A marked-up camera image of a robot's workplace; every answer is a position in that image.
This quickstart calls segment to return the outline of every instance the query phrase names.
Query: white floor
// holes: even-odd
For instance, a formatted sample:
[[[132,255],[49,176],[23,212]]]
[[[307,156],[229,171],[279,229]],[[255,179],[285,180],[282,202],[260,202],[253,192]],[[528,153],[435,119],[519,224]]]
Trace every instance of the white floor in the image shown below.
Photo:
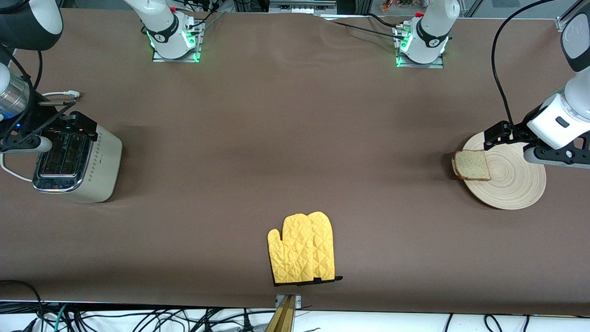
[[[264,310],[252,309],[251,313]],[[205,310],[187,310],[190,319],[199,319]],[[120,315],[127,313],[149,313],[149,311],[103,311],[92,314]],[[243,313],[242,309],[226,309],[221,311],[211,320],[220,320],[236,314]],[[343,311],[298,311],[296,314],[293,332],[309,332],[317,329],[317,332],[342,332],[342,331],[387,331],[387,332],[443,332],[448,314],[413,314],[413,313],[360,313]],[[89,318],[85,320],[98,332],[131,332],[135,325],[144,316],[131,316],[123,318]],[[253,326],[260,326],[270,321],[272,314],[250,314]],[[523,316],[496,315],[503,332],[521,332],[525,323]],[[10,314],[0,315],[0,332],[13,332],[24,329],[33,319],[34,314]],[[157,320],[144,329],[144,332],[153,331]],[[493,332],[499,332],[492,320],[489,320]],[[214,331],[238,331],[237,324],[220,324],[213,328]],[[186,325],[182,327],[178,323],[168,321],[163,324],[162,332],[188,331]],[[40,322],[37,322],[33,332],[40,330]],[[46,332],[53,328],[45,325]],[[486,332],[483,315],[456,314],[451,320],[448,332]],[[571,317],[536,317],[530,318],[527,332],[588,332],[590,331],[590,319]]]

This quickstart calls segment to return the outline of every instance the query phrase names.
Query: black cable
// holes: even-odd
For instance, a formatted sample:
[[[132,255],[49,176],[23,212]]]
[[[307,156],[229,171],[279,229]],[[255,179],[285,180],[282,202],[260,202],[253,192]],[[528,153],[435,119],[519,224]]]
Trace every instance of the black cable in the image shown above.
[[[72,328],[72,320],[70,319],[70,313],[63,312],[61,318],[63,319],[63,321],[65,323],[66,330],[68,332],[75,332],[74,329]]]
[[[39,69],[37,70],[37,78],[35,79],[35,84],[33,84],[33,89],[37,89],[39,86],[39,82],[41,81],[41,75],[43,74],[43,56],[41,55],[41,51],[37,51],[39,55]]]
[[[448,332],[448,326],[451,325],[451,318],[453,317],[453,313],[449,313],[447,323],[444,326],[444,332]]]
[[[216,312],[213,313],[213,310],[211,311],[212,314],[211,315],[207,315],[207,312],[205,312],[205,321],[204,321],[204,326],[205,329],[210,328],[211,326],[211,322],[209,321],[216,313],[220,312],[221,310],[217,310]]]
[[[178,324],[180,324],[180,325],[182,326],[182,332],[186,332],[186,326],[184,326],[184,324],[182,324],[182,322],[180,322],[180,321],[177,321],[177,320],[170,320],[170,321],[171,321],[171,322],[174,322],[174,323],[178,323]]]
[[[214,11],[214,10],[213,10],[213,11],[210,11],[210,12],[209,12],[209,14],[207,14],[207,16],[205,16],[205,18],[204,18],[204,19],[203,19],[201,22],[199,22],[199,23],[196,23],[196,24],[194,24],[194,25],[189,25],[189,27],[188,27],[188,28],[189,28],[189,29],[192,29],[192,28],[194,28],[194,27],[198,27],[199,25],[201,25],[201,24],[205,23],[205,21],[206,21],[206,20],[209,18],[209,16],[211,16],[211,14],[213,14],[213,13],[215,13],[215,11]]]
[[[104,317],[104,318],[121,318],[121,317],[128,317],[128,316],[143,316],[143,315],[153,315],[153,312],[146,314],[146,313],[132,313],[132,314],[124,314],[124,315],[88,315],[82,317],[82,319],[86,318],[93,318],[93,317]]]
[[[537,2],[533,2],[530,5],[526,5],[523,8],[520,8],[519,10],[515,11],[512,15],[508,16],[508,18],[502,22],[502,25],[500,26],[500,28],[498,28],[498,31],[496,32],[496,36],[494,37],[494,42],[491,45],[491,70],[492,73],[494,74],[494,80],[496,81],[496,86],[498,87],[498,90],[500,91],[500,96],[502,96],[502,101],[504,102],[504,108],[506,109],[506,115],[508,116],[508,122],[510,123],[511,129],[514,129],[514,122],[512,121],[512,115],[510,114],[510,108],[508,107],[508,100],[506,99],[506,95],[504,94],[504,89],[502,89],[502,85],[500,84],[500,79],[498,78],[498,74],[496,72],[496,44],[498,43],[498,37],[500,37],[500,33],[502,32],[502,30],[504,29],[504,26],[506,26],[506,24],[508,24],[508,22],[513,19],[515,16],[517,16],[518,14],[520,14],[521,12],[533,8],[534,6],[538,6],[538,5],[542,5],[544,3],[547,2],[551,2],[551,1],[555,1],[555,0],[540,0]],[[513,130],[513,133],[515,135],[518,135],[518,132]]]
[[[522,332],[526,332],[526,329],[529,327],[530,315],[525,315],[525,316],[526,316],[525,326],[523,326]]]
[[[173,0],[173,1],[174,2],[177,2],[179,4],[182,4],[183,6],[189,6],[189,7],[191,7],[192,11],[195,11],[195,8],[193,7],[193,5],[199,6],[199,4],[190,4],[188,1],[183,1],[183,0]]]
[[[54,305],[44,303],[42,304],[42,311],[44,315],[52,314],[57,317],[59,312],[59,308],[56,308]],[[19,314],[19,313],[30,313],[31,311],[37,315],[37,318],[42,319],[43,322],[47,323],[50,326],[50,329],[53,331],[55,320],[51,320],[45,316],[41,316],[38,309],[37,304],[30,304],[30,303],[22,303],[22,302],[0,302],[0,309],[10,308],[8,311],[2,311],[3,314]],[[64,326],[59,329],[59,331],[65,330],[68,326]]]
[[[167,313],[168,313],[168,310],[164,310],[164,311],[162,311],[161,313],[157,313],[157,314],[156,314],[156,315],[155,315],[155,316],[154,316],[152,319],[150,319],[149,321],[147,321],[147,323],[145,323],[145,325],[144,325],[142,328],[140,328],[140,329],[139,329],[137,332],[142,332],[142,331],[143,331],[143,329],[144,329],[144,328],[146,328],[146,327],[148,327],[148,325],[149,325],[149,324],[150,324],[152,321],[154,321],[154,320],[158,319],[158,317],[160,317],[160,316],[161,316],[161,315],[163,315],[163,314],[167,314]]]
[[[498,327],[498,332],[502,332],[502,327],[500,326],[500,323],[498,323],[498,320],[494,317],[494,315],[485,315],[483,317],[483,323],[486,325],[486,328],[489,332],[495,332],[494,330],[491,329],[491,327],[487,324],[487,319],[490,318],[494,320],[494,322],[496,323],[496,326]]]
[[[174,316],[178,315],[178,314],[179,314],[179,313],[181,313],[183,310],[185,310],[185,309],[180,309],[180,310],[178,310],[177,312],[175,312],[175,313],[171,314],[170,316],[168,316],[168,317],[164,318],[162,321],[160,321],[160,319],[158,318],[158,323],[156,324],[156,327],[153,329],[153,332],[156,332],[156,330],[157,330],[159,327],[161,328],[162,324],[164,324],[164,323],[165,323],[166,321],[168,321],[168,320],[172,320],[172,318],[173,318]]]
[[[4,47],[4,45],[2,45],[2,43],[0,43],[0,49],[4,53],[6,53],[6,55],[10,58],[10,60],[12,61],[12,63],[14,63],[16,65],[16,67],[18,68],[18,70],[21,71],[22,79],[27,83],[27,85],[29,87],[29,96],[34,96],[35,95],[35,89],[33,89],[33,84],[31,83],[31,76],[21,66],[21,63],[18,62],[18,60],[12,55],[12,53],[9,52],[8,49],[6,47]],[[20,123],[20,121],[25,117],[25,115],[27,115],[28,111],[31,109],[31,105],[32,105],[32,103],[29,101],[29,103],[26,105],[25,109],[21,112],[21,114],[18,116],[18,118],[16,119],[16,121],[14,121],[12,123],[12,125],[10,127],[8,127],[8,129],[6,129],[6,131],[2,134],[2,137],[6,138],[8,135],[10,135],[10,133],[16,127],[17,123]]]
[[[243,332],[254,332],[254,326],[250,323],[250,318],[248,317],[248,310],[244,308],[244,328],[242,329]]]
[[[12,144],[8,143],[7,146],[5,146],[3,148],[0,148],[0,152],[7,151],[7,150],[9,150],[12,147],[17,147],[18,145],[22,144],[23,142],[28,141],[29,139],[31,139],[31,137],[37,135],[43,129],[45,129],[45,127],[47,127],[52,122],[54,122],[55,120],[57,120],[60,116],[62,116],[67,110],[69,110],[70,108],[72,108],[75,104],[76,104],[76,101],[75,100],[72,101],[72,102],[69,102],[64,108],[60,109],[60,111],[57,112],[54,116],[50,117],[49,120],[45,121],[42,125],[40,125],[39,127],[37,127],[37,129],[33,130],[30,134],[28,134],[27,136],[25,136],[20,141],[14,142]]]
[[[25,327],[23,329],[22,332],[32,332],[33,331],[33,327],[35,326],[35,323],[37,322],[38,318],[33,319],[28,325],[27,327]]]
[[[10,14],[18,9],[20,9],[20,7],[26,5],[29,3],[30,0],[22,0],[21,2],[17,2],[16,4],[12,4],[10,6],[6,6],[6,7],[2,7],[0,8],[0,14]]]
[[[27,288],[29,288],[30,290],[33,291],[33,293],[35,294],[35,298],[37,298],[37,303],[39,305],[39,315],[41,315],[41,331],[45,331],[44,330],[44,319],[43,319],[43,305],[41,304],[43,301],[41,300],[41,296],[39,296],[39,293],[37,292],[37,290],[35,289],[35,287],[31,286],[31,284],[24,282],[24,281],[20,281],[20,280],[11,280],[11,279],[6,279],[6,280],[0,280],[0,284],[17,284],[17,285],[22,285],[25,286]]]
[[[135,330],[137,330],[139,328],[139,326],[143,323],[143,321],[148,319],[148,317],[150,317],[151,315],[156,314],[157,312],[158,312],[157,310],[154,310],[151,313],[147,314],[145,317],[143,317],[142,320],[140,320],[139,323],[137,325],[135,325],[132,332],[135,332]]]
[[[332,21],[332,22],[333,23],[336,23],[336,24],[344,25],[345,27],[359,29],[359,30],[362,30],[362,31],[367,31],[367,32],[371,32],[371,33],[374,33],[374,34],[378,34],[378,35],[386,35],[387,37],[391,37],[391,38],[404,39],[402,36],[399,36],[399,35],[386,34],[384,32],[379,32],[379,31],[375,31],[375,30],[369,30],[369,29],[365,29],[365,28],[361,28],[361,27],[356,27],[354,25],[350,25],[350,24],[346,24],[346,23],[341,23],[341,22],[334,22],[334,21]]]
[[[271,314],[271,313],[274,313],[274,312],[276,312],[276,310],[263,310],[263,311],[254,311],[253,313],[248,313],[248,315],[256,315],[256,314]],[[230,317],[224,318],[224,319],[222,319],[222,320],[220,320],[220,321],[214,322],[214,323],[211,325],[211,327],[210,327],[210,328],[208,328],[208,329],[205,329],[203,332],[210,332],[210,331],[211,331],[211,329],[212,329],[213,327],[215,327],[217,324],[222,324],[222,323],[225,323],[225,322],[227,322],[227,321],[229,321],[229,320],[232,320],[232,319],[234,319],[234,318],[237,318],[237,317],[240,317],[240,316],[243,316],[243,315],[244,315],[244,314],[237,314],[237,315],[233,315],[233,316],[230,316]]]
[[[76,326],[78,327],[78,330],[80,332],[88,332],[88,329],[86,328],[86,326],[84,326],[84,322],[82,321],[82,315],[80,314],[80,310],[76,309],[76,311],[74,312],[74,321],[76,322]]]
[[[98,332],[97,330],[93,329],[92,326],[90,326],[87,322],[85,322],[84,319],[81,319],[80,321],[82,322],[82,325],[84,325],[87,328],[91,329],[92,332]]]
[[[381,19],[381,17],[379,17],[371,12],[363,14],[363,16],[370,16],[370,17],[376,19],[377,21],[379,21],[379,23],[383,24],[386,27],[395,28],[395,26],[396,26],[396,24],[391,24],[391,23],[385,22],[384,20]]]
[[[208,308],[205,311],[205,314],[201,317],[201,319],[199,319],[198,322],[195,323],[195,325],[189,330],[189,332],[196,332],[199,328],[201,328],[201,326],[208,325],[209,319],[221,310],[222,308]]]

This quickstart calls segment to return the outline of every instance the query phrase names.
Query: metal plate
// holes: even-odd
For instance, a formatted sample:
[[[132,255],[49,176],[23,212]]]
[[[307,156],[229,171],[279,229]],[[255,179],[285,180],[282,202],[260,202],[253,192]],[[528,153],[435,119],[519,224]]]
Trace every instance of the metal plate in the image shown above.
[[[274,300],[274,307],[278,308],[278,306],[281,305],[281,302],[283,302],[283,298],[286,297],[287,295],[292,295],[292,294],[277,294],[277,296]],[[301,294],[295,294],[295,300],[297,300],[297,304],[295,305],[295,309],[301,309]]]
[[[37,158],[33,187],[44,193],[70,192],[82,183],[93,142],[77,133],[57,133],[50,139],[51,150]]]
[[[196,35],[193,36],[195,39],[195,48],[189,50],[184,56],[176,59],[168,59],[162,57],[154,48],[152,61],[153,62],[180,62],[180,63],[193,63],[193,62],[200,62],[201,61],[201,50],[203,48],[203,35],[205,34],[205,25],[206,23],[199,24],[198,27],[195,28]]]
[[[393,31],[394,35],[401,35],[400,32],[399,32],[399,30],[397,30],[396,28],[391,28],[391,30]],[[416,63],[416,62],[410,60],[410,58],[405,53],[403,53],[400,50],[401,43],[402,43],[401,40],[394,39],[394,44],[395,44],[395,65],[396,66],[398,66],[398,67],[410,67],[410,68],[434,68],[434,69],[442,69],[442,68],[444,68],[444,65],[443,65],[443,55],[442,54],[439,55],[437,57],[437,59],[434,60],[432,63],[428,63],[428,64]]]

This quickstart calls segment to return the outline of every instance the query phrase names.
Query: white cable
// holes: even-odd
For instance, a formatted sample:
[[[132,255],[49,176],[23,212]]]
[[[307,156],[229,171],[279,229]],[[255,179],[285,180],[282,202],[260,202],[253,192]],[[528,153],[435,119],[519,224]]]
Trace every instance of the white cable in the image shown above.
[[[70,96],[72,98],[80,98],[80,96],[82,95],[80,92],[78,91],[74,91],[74,90],[68,90],[68,91],[58,91],[58,92],[48,92],[48,93],[44,93],[43,96]]]
[[[25,180],[27,182],[33,182],[33,180],[31,180],[31,179],[25,178],[24,176],[19,175],[17,173],[14,173],[13,171],[9,170],[8,167],[6,167],[6,165],[4,165],[4,154],[0,154],[0,167],[2,167],[2,169],[5,170],[8,174],[14,175],[21,180]]]

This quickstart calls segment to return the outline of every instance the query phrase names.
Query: metal bracket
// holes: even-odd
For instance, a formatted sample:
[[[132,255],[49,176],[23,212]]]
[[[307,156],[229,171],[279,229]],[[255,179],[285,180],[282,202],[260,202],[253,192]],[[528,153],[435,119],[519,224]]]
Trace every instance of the metal bracket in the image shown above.
[[[281,305],[283,300],[286,299],[289,295],[295,295],[295,309],[301,309],[301,294],[277,294],[274,300],[274,307],[278,308],[278,306]]]
[[[162,57],[156,49],[153,51],[152,61],[153,62],[180,62],[180,63],[193,63],[201,61],[201,50],[203,48],[203,35],[205,33],[205,24],[201,23],[196,28],[194,28],[193,32],[195,35],[188,35],[186,36],[187,43],[194,44],[195,46],[190,49],[184,56],[176,59],[168,59]]]
[[[576,147],[576,141],[581,140],[581,147]],[[525,160],[536,164],[560,165],[576,168],[590,168],[590,132],[578,138],[561,149],[552,149],[546,144],[527,145],[524,147]]]
[[[557,31],[562,32],[569,21],[578,13],[580,8],[590,4],[590,0],[577,0],[571,7],[568,8],[561,16],[555,18],[555,27]]]
[[[436,60],[432,63],[422,64],[416,63],[401,51],[402,47],[405,47],[405,43],[408,42],[411,33],[408,31],[407,26],[409,25],[409,21],[405,21],[403,24],[398,24],[398,27],[391,28],[394,35],[400,35],[404,37],[404,39],[397,39],[394,38],[394,46],[395,46],[395,65],[397,67],[410,67],[410,68],[434,68],[434,69],[442,69],[443,66],[443,55],[440,54]]]

